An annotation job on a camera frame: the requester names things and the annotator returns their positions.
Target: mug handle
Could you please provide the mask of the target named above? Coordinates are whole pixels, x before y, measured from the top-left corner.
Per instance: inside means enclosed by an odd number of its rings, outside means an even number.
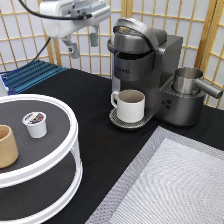
[[[117,108],[117,104],[114,102],[114,95],[115,94],[119,94],[119,92],[118,91],[114,91],[112,94],[111,94],[111,104],[115,107],[115,108]]]

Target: black tabletop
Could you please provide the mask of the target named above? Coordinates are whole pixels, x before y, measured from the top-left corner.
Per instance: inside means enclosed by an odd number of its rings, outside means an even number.
[[[109,79],[70,69],[23,92],[64,101],[79,123],[82,182],[71,202],[48,224],[85,223],[158,126],[224,149],[224,111],[207,106],[193,127],[177,128],[153,120],[136,132],[117,129],[109,121],[111,87]]]

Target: beige mug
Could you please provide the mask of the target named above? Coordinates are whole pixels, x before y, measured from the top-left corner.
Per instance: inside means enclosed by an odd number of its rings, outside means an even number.
[[[117,109],[117,117],[126,123],[135,123],[144,117],[145,95],[137,90],[114,91],[111,104]]]
[[[12,129],[7,125],[0,125],[0,168],[14,163],[18,155],[19,153]]]

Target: cable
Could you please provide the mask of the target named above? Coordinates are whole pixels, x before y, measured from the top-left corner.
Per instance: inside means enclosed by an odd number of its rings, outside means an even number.
[[[40,18],[44,18],[44,19],[55,19],[55,20],[83,20],[83,19],[88,19],[92,17],[92,14],[84,14],[84,15],[80,15],[77,17],[61,17],[61,16],[49,16],[49,15],[43,15],[40,13],[36,13],[33,12],[32,10],[30,10],[22,0],[18,0],[20,2],[20,4],[23,6],[24,9],[26,9],[26,11],[28,11],[30,14],[34,15],[34,16],[38,16]]]
[[[21,69],[25,68],[26,66],[32,64],[38,57],[39,55],[43,52],[43,50],[46,48],[46,46],[48,45],[48,43],[50,42],[51,38],[49,37],[47,42],[45,43],[45,45],[42,47],[42,49],[40,50],[40,52],[37,54],[37,56],[31,61],[29,62],[28,64],[16,69],[16,70],[12,70],[12,71],[7,71],[7,72],[0,72],[0,74],[8,74],[8,73],[14,73],[14,72],[18,72],[20,71]]]

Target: metal pitcher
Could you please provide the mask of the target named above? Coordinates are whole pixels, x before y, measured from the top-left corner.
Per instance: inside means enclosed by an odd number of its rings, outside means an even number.
[[[196,68],[178,68],[174,74],[173,89],[181,94],[194,95],[200,90],[219,99],[223,91],[211,84],[206,83],[201,78],[203,72]]]

